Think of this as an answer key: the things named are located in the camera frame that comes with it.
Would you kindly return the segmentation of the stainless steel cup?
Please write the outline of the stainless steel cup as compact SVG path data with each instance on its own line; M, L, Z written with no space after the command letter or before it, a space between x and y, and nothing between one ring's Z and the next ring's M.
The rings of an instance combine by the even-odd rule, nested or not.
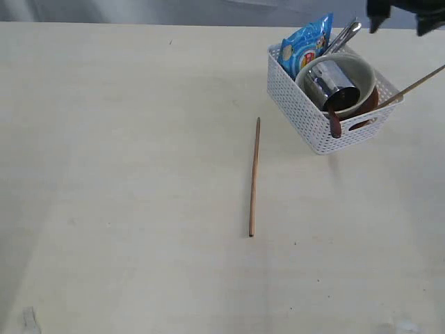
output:
M313 65L303 79L308 98L320 111L341 111L354 106L359 98L359 88L332 60Z

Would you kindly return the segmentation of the dark red wooden spoon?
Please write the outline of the dark red wooden spoon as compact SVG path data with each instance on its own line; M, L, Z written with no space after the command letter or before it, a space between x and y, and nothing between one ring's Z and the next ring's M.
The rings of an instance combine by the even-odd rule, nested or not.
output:
M341 123L335 110L331 107L328 108L328 114L330 118L330 133L333 138L341 138L342 130Z

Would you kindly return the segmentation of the wooden chopstick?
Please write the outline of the wooden chopstick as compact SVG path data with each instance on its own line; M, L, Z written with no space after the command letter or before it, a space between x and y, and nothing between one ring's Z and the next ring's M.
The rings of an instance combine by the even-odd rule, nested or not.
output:
M248 236L253 237L255 234L255 209L256 209L256 192L257 192L257 173L259 162L259 140L261 133L261 118L257 118L254 140L254 153L252 159L252 179L250 189L250 216Z
M427 74L426 76L420 78L419 80L417 80L416 82L412 83L411 85L409 85L407 88L403 89L402 91L396 93L395 95L389 97L388 99L386 99L385 101L379 103L377 105L377 107L374 109L381 109L383 107L389 106L391 103L395 102L397 99L402 98L404 96L404 94L410 92L411 90L414 90L416 87L420 86L422 83L424 83L425 81L429 80L430 78L434 77L436 74L438 74L439 72L441 72L443 69L445 68L445 65L440 66L439 68L437 68L436 70L433 70L431 73Z

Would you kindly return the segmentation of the blue snack packet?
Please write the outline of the blue snack packet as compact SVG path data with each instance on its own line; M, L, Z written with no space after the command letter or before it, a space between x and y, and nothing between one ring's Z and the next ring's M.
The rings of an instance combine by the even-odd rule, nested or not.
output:
M282 40L277 61L293 80L301 69L326 51L332 21L333 13L328 13Z

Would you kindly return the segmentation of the grey ceramic bowl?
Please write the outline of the grey ceramic bowl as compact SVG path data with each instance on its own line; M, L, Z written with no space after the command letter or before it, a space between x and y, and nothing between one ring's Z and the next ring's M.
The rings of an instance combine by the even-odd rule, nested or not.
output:
M301 69L301 71L298 73L296 77L296 84L305 93L305 95L307 94L305 92L303 79L304 76L307 74L307 71L313 65L321 61L327 61L327 60L332 60L335 63L337 63L337 65L346 73L346 75L350 78L350 80L359 88L359 91L361 93L358 102L354 106L341 111L335 111L338 117L342 119L349 116L354 111L356 111L372 93L376 83L375 73L373 68L366 61L364 61L361 57L355 56L353 54L336 53L336 54L329 54L327 56L321 56L316 60L312 61L311 63L309 63L308 65L306 65L303 69ZM321 111L321 112L325 116L328 115L328 111Z

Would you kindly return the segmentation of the brown wooden plate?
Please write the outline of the brown wooden plate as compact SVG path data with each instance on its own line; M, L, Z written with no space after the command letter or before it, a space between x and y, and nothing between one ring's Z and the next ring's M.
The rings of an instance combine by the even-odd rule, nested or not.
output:
M342 118L341 120L348 120L350 118L355 118L355 117L362 116L362 115L365 115L367 113L370 113L372 110L374 110L377 107L378 99L379 99L379 97L378 97L378 89L375 86L373 88L372 93L369 95L369 97L366 99L366 101L363 102L361 104L361 106L356 111L351 113L349 116L347 116L345 118ZM363 126L368 125L371 122L372 122L371 118L364 119L364 120L362 120L360 122L356 122L348 130L349 131L353 131L353 130L359 129L359 128L363 127Z

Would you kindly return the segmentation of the white perforated plastic basket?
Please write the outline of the white perforated plastic basket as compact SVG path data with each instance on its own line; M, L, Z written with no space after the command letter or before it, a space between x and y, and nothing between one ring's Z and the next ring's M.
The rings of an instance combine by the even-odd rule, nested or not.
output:
M286 119L316 154L331 154L374 137L403 98L341 121L341 138L332 138L329 120L277 62L281 44L268 48L267 92Z

